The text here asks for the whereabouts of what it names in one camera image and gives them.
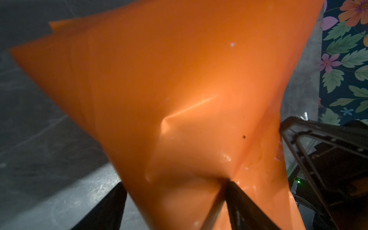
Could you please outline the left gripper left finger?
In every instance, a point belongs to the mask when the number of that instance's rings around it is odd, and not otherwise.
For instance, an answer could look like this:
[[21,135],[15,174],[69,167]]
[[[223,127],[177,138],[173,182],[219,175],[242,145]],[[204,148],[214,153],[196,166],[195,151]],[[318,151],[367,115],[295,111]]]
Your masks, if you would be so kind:
[[72,230],[119,230],[127,191],[118,183]]

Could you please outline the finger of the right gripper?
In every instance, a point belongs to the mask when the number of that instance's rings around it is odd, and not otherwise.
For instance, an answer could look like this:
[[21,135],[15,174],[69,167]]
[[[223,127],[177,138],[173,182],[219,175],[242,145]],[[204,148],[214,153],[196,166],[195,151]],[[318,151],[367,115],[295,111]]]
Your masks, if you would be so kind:
[[289,117],[280,135],[295,158],[288,176],[296,202],[314,212],[315,230],[368,227],[368,126]]

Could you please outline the yellow wrapping paper sheet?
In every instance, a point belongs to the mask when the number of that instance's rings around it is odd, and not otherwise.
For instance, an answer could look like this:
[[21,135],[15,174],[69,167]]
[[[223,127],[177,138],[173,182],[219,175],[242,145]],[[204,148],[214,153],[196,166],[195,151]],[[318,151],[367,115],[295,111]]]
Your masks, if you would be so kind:
[[228,230],[233,180],[303,230],[279,134],[323,1],[136,1],[51,22],[16,63],[96,139],[152,230]]

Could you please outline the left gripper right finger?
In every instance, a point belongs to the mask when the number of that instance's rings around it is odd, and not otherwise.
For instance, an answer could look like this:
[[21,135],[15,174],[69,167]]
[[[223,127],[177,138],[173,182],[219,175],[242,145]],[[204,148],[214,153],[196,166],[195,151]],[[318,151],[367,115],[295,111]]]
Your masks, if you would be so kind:
[[233,230],[279,229],[235,182],[227,183],[224,195]]

